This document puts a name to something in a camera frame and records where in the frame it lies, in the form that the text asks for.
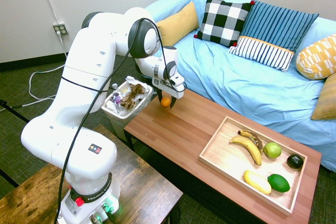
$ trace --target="blue striped pillow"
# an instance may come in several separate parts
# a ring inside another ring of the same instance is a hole
[[[255,1],[237,46],[230,47],[229,52],[286,72],[318,16]]]

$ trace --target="pillow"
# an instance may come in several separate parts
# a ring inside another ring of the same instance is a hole
[[[191,1],[180,12],[157,22],[156,25],[161,34],[162,44],[173,46],[199,27],[194,2]]]
[[[319,14],[254,2],[237,47],[230,47],[228,52],[286,72],[296,49]]]
[[[197,38],[226,47],[232,46],[237,42],[250,9],[250,3],[235,4],[223,0],[206,0],[204,18]]]
[[[323,85],[311,119],[336,119],[336,74],[330,75]]]
[[[336,34],[332,34],[302,50],[296,68],[306,78],[319,80],[336,72]]]

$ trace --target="mustard pillow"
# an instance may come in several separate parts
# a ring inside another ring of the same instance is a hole
[[[336,72],[336,34],[330,35],[302,50],[296,68],[306,78],[319,80]]]
[[[164,46],[173,46],[180,39],[198,29],[198,19],[194,2],[187,4],[180,12],[157,22],[162,44]]]
[[[336,119],[336,74],[326,79],[311,119]]]

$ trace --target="green apple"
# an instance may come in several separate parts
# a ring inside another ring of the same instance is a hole
[[[267,157],[276,158],[281,155],[281,146],[275,142],[267,143],[264,146],[264,153]]]

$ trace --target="power outlet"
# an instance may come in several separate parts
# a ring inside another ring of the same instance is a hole
[[[53,28],[54,28],[54,31],[56,33],[57,33],[57,31],[60,31],[61,32],[61,36],[65,35],[65,34],[68,34],[68,30],[67,30],[67,28],[65,27],[64,24],[53,25]]]

